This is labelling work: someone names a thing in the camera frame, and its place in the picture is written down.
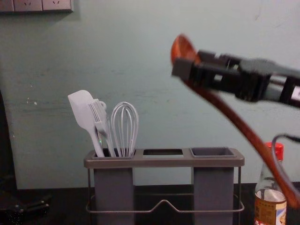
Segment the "bottle label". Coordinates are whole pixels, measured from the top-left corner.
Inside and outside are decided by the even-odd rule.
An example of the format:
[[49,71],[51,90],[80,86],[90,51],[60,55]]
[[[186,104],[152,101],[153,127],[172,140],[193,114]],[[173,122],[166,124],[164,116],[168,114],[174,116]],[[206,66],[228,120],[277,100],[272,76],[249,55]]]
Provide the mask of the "bottle label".
[[285,225],[286,201],[269,202],[255,196],[255,225]]

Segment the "white spatula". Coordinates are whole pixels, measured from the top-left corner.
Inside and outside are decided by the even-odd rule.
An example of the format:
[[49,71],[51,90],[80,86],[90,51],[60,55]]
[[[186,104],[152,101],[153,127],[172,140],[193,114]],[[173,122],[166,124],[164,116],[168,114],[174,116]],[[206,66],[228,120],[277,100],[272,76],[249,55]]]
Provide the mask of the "white spatula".
[[93,102],[92,95],[86,90],[79,90],[68,95],[68,99],[78,125],[90,134],[97,156],[104,157],[102,146],[96,135],[94,116],[89,108],[89,103]]

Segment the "utensil holder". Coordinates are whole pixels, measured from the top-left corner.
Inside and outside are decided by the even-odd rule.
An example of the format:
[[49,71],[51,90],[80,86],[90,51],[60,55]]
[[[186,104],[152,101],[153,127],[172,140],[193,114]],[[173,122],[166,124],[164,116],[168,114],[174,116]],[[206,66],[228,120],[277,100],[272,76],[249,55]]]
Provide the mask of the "utensil holder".
[[[193,213],[195,225],[232,225],[233,213],[244,209],[240,201],[240,172],[244,163],[244,157],[230,148],[136,149],[131,158],[95,157],[91,151],[84,159],[89,176],[87,211],[97,214],[97,225],[134,225],[136,213],[152,213],[164,203],[177,213]],[[136,167],[192,167],[194,210],[178,209],[166,199],[149,210],[135,209],[132,171]],[[234,167],[239,168],[240,208],[236,210],[233,209]],[[90,169],[94,170],[97,211],[90,209]]]

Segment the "red bottle cap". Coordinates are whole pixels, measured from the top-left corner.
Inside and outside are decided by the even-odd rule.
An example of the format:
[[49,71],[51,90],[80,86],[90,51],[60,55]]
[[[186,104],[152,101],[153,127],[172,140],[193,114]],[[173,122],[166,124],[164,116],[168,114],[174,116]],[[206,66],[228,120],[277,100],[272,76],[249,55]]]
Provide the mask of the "red bottle cap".
[[[269,147],[270,149],[272,148],[272,142],[267,142],[266,143],[267,147]],[[275,154],[277,156],[277,159],[279,161],[283,160],[283,150],[284,150],[284,145],[282,143],[276,143],[275,144]]]

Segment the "white whisk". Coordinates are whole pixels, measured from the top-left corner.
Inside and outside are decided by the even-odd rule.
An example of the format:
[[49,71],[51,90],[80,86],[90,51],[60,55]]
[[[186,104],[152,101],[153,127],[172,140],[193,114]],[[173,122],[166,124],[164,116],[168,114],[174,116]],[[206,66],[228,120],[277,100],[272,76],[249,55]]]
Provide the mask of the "white whisk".
[[117,104],[112,111],[111,124],[119,157],[131,157],[139,127],[139,115],[134,106],[128,102]]

